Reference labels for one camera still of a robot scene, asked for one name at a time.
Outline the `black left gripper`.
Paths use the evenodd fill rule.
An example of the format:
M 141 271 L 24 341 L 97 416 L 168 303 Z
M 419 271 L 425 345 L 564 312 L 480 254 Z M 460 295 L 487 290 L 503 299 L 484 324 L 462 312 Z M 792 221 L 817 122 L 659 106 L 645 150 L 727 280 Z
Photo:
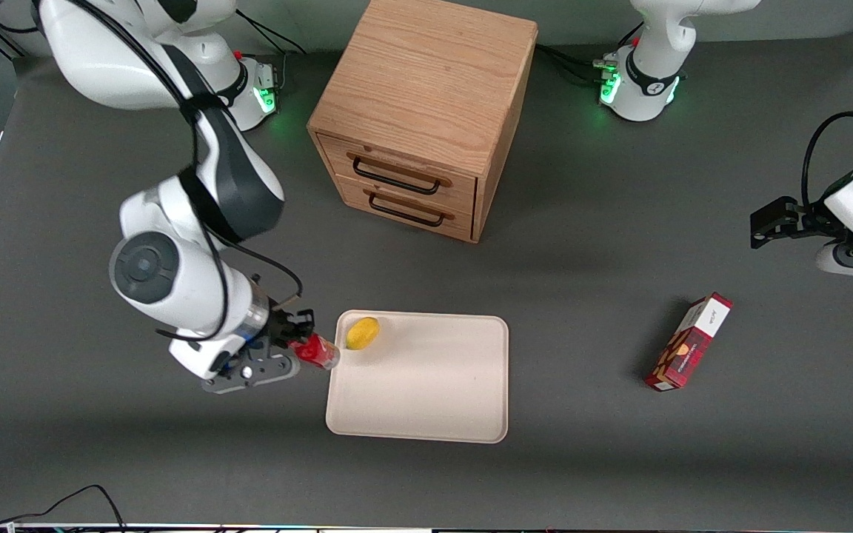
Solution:
M 778 197 L 749 216 L 749 247 L 759 249 L 779 238 L 826 237 L 843 240 L 843 223 L 823 201 L 800 205 L 795 197 Z

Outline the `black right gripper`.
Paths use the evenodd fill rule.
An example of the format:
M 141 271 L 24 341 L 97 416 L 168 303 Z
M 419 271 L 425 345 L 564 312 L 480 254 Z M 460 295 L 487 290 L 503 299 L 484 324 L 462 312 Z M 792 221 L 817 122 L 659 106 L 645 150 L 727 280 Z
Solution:
M 264 334 L 267 345 L 273 348 L 295 353 L 299 342 L 299 333 L 312 333 L 315 329 L 315 315 L 312 308 L 306 308 L 293 314 L 284 308 L 272 308 L 265 324 Z

